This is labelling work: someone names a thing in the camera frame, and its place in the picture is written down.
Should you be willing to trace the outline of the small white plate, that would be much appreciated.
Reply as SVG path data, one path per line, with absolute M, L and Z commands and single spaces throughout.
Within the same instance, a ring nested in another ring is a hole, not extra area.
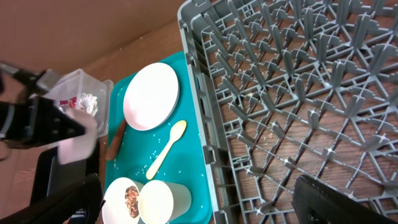
M 132 218 L 125 204 L 125 191 L 132 185 L 137 187 L 140 197 L 140 191 L 144 186 L 140 182 L 136 182 L 127 177 L 120 177 L 109 185 L 104 195 L 104 205 L 102 207 L 102 217 L 105 224 L 144 223 L 140 214 L 137 218 Z

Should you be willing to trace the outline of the red snack wrapper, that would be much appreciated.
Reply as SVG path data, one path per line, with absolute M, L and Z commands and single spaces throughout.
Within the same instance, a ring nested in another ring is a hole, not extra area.
M 75 108 L 76 107 L 76 97 L 70 98 L 69 100 L 60 100 L 59 105 L 62 110 L 67 110 L 70 108 Z

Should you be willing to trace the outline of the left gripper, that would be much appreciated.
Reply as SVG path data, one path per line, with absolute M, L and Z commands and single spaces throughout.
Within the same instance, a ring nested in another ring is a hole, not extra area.
M 55 71 L 33 72 L 2 62 L 1 73 L 24 87 L 15 103 L 1 102 L 1 141 L 8 147 L 28 149 L 85 133 L 53 100 L 44 98 L 60 79 Z

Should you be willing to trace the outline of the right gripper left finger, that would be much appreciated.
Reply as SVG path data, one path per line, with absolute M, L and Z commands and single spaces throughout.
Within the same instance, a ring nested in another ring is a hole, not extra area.
M 103 189 L 98 174 L 89 174 L 1 223 L 96 223 L 103 206 Z

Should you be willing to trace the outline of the white cup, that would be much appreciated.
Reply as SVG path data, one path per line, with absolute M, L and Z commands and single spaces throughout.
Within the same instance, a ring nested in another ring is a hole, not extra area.
M 191 204 L 192 195 L 186 186 L 152 180 L 141 189 L 138 210 L 144 223 L 163 224 L 182 216 Z

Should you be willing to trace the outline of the white napkin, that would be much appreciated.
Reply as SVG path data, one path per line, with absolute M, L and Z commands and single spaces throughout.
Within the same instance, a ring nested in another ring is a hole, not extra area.
M 94 117 L 98 112 L 98 97 L 92 94 L 82 93 L 78 101 L 78 106 L 80 110 Z

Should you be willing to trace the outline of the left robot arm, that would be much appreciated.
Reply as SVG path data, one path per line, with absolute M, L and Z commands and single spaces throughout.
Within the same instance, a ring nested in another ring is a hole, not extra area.
M 33 72 L 1 62 L 1 73 L 24 86 L 17 102 L 1 102 L 1 141 L 8 147 L 29 149 L 86 133 L 82 124 L 43 97 L 60 79 L 55 71 Z

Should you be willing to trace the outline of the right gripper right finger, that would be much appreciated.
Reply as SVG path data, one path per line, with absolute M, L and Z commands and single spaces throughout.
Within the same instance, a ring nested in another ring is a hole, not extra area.
M 301 224 L 395 223 L 307 175 L 295 182 L 292 206 Z

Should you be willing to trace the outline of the pink bowl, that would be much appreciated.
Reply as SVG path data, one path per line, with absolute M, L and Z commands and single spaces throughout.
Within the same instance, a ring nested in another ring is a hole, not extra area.
M 58 162 L 61 165 L 89 158 L 95 150 L 97 122 L 94 117 L 82 110 L 69 109 L 66 115 L 85 128 L 85 133 L 65 139 L 58 144 Z

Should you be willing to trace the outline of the orange carrot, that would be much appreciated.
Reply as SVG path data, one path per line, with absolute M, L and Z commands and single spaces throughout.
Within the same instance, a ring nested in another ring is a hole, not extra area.
M 118 155 L 123 140 L 124 132 L 126 130 L 126 125 L 127 122 L 125 119 L 123 119 L 119 125 L 118 130 L 116 131 L 116 134 L 114 135 L 113 140 L 111 141 L 111 144 L 109 145 L 108 150 L 106 151 L 105 159 L 107 161 L 114 160 Z

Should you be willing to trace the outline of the brown food chunk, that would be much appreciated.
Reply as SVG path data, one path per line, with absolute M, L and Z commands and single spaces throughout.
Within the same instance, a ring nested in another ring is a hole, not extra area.
M 132 185 L 126 189 L 124 195 L 125 204 L 132 218 L 137 218 L 139 216 L 138 197 L 139 191 L 136 186 Z

